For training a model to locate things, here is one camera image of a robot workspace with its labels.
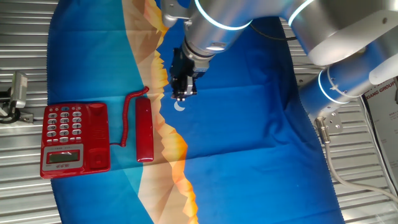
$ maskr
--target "cable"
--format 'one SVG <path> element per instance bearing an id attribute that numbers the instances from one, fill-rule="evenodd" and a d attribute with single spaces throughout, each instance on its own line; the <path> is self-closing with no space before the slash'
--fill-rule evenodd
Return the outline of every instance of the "cable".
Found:
<path id="1" fill-rule="evenodd" d="M 130 93 L 126 96 L 124 99 L 124 106 L 123 106 L 123 134 L 122 134 L 122 140 L 120 143 L 111 143 L 111 146 L 118 145 L 120 147 L 126 147 L 126 142 L 127 142 L 127 137 L 129 135 L 129 105 L 131 99 L 142 96 L 145 93 L 149 91 L 149 88 L 147 86 L 144 87 L 143 90 L 137 91 L 134 93 Z"/>
<path id="2" fill-rule="evenodd" d="M 279 41 L 290 41 L 290 40 L 297 40 L 297 37 L 286 37 L 286 38 L 278 38 L 278 37 L 271 37 L 263 32 L 261 32 L 259 29 L 257 29 L 253 24 L 250 24 L 250 27 L 256 31 L 258 34 L 262 35 L 263 37 L 266 37 L 271 40 L 279 40 Z"/>
<path id="3" fill-rule="evenodd" d="M 379 192 L 384 194 L 385 196 L 391 198 L 393 201 L 395 201 L 396 203 L 398 203 L 398 198 L 395 197 L 392 193 L 386 192 L 385 190 L 382 190 L 380 188 L 377 187 L 373 187 L 370 185 L 364 185 L 364 184 L 354 184 L 351 182 L 348 182 L 346 180 L 343 180 L 336 172 L 335 168 L 333 167 L 333 163 L 331 162 L 331 155 L 330 155 L 330 143 L 326 142 L 325 143 L 325 150 L 326 150 L 326 159 L 328 161 L 328 165 L 329 165 L 329 169 L 330 172 L 333 174 L 333 176 L 335 176 L 335 179 L 344 184 L 347 187 L 355 187 L 355 188 L 359 188 L 359 189 L 363 189 L 363 190 L 371 190 L 374 192 Z"/>
<path id="4" fill-rule="evenodd" d="M 362 101 L 362 104 L 363 104 L 363 107 L 364 107 L 366 124 L 368 124 L 369 127 L 370 127 L 369 133 L 371 134 L 372 139 L 374 141 L 374 146 L 376 147 L 377 152 L 379 153 L 378 156 L 379 156 L 379 158 L 381 160 L 382 168 L 384 170 L 386 170 L 386 177 L 388 178 L 389 184 L 391 185 L 392 188 L 394 188 L 394 192 L 396 193 L 396 195 L 398 195 L 397 188 L 395 187 L 394 183 L 392 182 L 392 177 L 391 177 L 390 173 L 387 170 L 387 163 L 386 163 L 386 160 L 384 159 L 383 152 L 381 151 L 380 142 L 379 142 L 379 139 L 378 139 L 377 134 L 376 134 L 376 127 L 374 126 L 372 114 L 370 112 L 370 107 L 369 107 L 368 102 L 366 101 L 365 95 L 362 95 L 361 101 Z"/>
<path id="5" fill-rule="evenodd" d="M 347 187 L 355 187 L 355 188 L 359 188 L 359 189 L 363 189 L 363 190 L 371 190 L 374 192 L 379 192 L 384 194 L 385 196 L 391 198 L 393 201 L 395 201 L 396 203 L 398 203 L 398 198 L 393 195 L 392 193 L 386 192 L 385 190 L 379 189 L 377 187 L 373 187 L 370 185 L 364 185 L 364 184 L 354 184 L 348 181 L 343 180 L 336 172 L 335 167 L 333 167 L 333 163 L 331 161 L 331 155 L 330 155 L 330 137 L 329 137 L 329 133 L 327 131 L 326 128 L 326 124 L 325 124 L 325 120 L 322 117 L 319 117 L 315 120 L 315 123 L 317 125 L 318 128 L 318 132 L 319 135 L 321 137 L 322 143 L 325 145 L 325 151 L 326 151 L 326 160 L 328 162 L 328 166 L 330 169 L 330 172 L 333 174 L 333 176 L 335 177 L 335 179 L 342 183 L 343 185 L 347 186 Z"/>

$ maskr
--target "silver bracket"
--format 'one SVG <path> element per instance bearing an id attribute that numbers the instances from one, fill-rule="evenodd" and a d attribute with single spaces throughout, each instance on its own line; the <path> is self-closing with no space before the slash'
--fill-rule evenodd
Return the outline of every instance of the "silver bracket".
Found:
<path id="1" fill-rule="evenodd" d="M 343 125 L 337 110 L 326 116 L 325 124 L 329 134 L 339 134 L 343 132 Z"/>
<path id="2" fill-rule="evenodd" d="M 19 118 L 19 121 L 33 123 L 33 114 L 21 112 L 21 117 Z"/>
<path id="3" fill-rule="evenodd" d="M 190 13 L 177 0 L 162 0 L 162 20 L 166 27 L 172 27 L 178 19 L 189 19 Z"/>

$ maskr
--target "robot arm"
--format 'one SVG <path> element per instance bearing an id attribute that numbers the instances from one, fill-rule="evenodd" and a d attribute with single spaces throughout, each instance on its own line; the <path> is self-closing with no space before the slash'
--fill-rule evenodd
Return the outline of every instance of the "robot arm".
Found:
<path id="1" fill-rule="evenodd" d="M 173 98 L 196 95 L 195 81 L 210 60 L 228 50 L 255 18 L 283 17 L 310 60 L 317 65 L 339 62 L 398 26 L 398 0 L 162 0 L 163 22 L 183 19 L 185 38 L 174 50 Z"/>

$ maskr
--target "white cable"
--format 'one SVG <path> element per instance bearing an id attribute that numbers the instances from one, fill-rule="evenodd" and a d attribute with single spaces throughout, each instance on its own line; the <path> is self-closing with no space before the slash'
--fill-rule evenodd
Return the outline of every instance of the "white cable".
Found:
<path id="1" fill-rule="evenodd" d="M 331 156 L 330 156 L 330 143 L 325 143 L 325 150 L 326 150 L 326 160 L 328 161 L 328 165 L 329 165 L 329 169 L 330 172 L 333 174 L 333 176 L 335 176 L 335 179 L 344 184 L 347 187 L 356 187 L 359 189 L 363 189 L 363 190 L 371 190 L 374 192 L 379 192 L 384 194 L 385 196 L 391 198 L 393 201 L 395 201 L 396 203 L 398 203 L 398 198 L 395 197 L 394 195 L 392 195 L 389 192 L 386 192 L 385 190 L 382 190 L 380 188 L 377 187 L 373 187 L 373 186 L 369 186 L 369 185 L 364 185 L 364 184 L 354 184 L 351 182 L 348 182 L 346 180 L 343 180 L 336 172 L 335 168 L 333 167 L 333 163 L 331 162 Z"/>

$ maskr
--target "red telephone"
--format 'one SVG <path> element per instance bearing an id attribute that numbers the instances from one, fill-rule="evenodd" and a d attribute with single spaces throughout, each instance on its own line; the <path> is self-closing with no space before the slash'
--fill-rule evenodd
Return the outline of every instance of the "red telephone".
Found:
<path id="1" fill-rule="evenodd" d="M 108 110 L 104 103 L 46 107 L 40 158 L 43 178 L 110 170 Z"/>

